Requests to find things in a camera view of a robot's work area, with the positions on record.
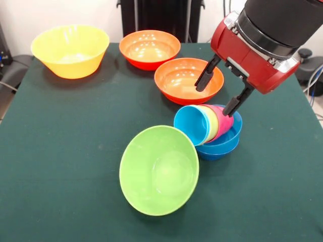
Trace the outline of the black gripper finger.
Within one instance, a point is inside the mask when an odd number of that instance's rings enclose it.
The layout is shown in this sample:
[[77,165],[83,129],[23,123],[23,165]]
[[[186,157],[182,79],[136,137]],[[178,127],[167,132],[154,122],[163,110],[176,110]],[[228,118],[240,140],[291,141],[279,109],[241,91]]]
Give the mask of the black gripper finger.
[[195,87],[198,92],[202,92],[207,87],[208,83],[213,77],[213,71],[220,61],[221,58],[217,54],[215,54],[213,58],[207,63],[206,67],[195,83]]
[[224,116],[232,117],[235,111],[248,99],[253,90],[254,87],[246,83],[242,92],[238,96],[234,96],[228,102],[228,104],[223,109],[222,114]]

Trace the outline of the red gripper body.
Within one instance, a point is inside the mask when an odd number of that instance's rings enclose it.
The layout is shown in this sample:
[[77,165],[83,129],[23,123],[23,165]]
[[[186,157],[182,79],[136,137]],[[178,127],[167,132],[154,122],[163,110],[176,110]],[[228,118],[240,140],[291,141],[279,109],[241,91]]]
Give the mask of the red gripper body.
[[236,76],[262,94],[276,89],[300,65],[294,50],[257,30],[244,12],[229,13],[216,28],[210,45]]

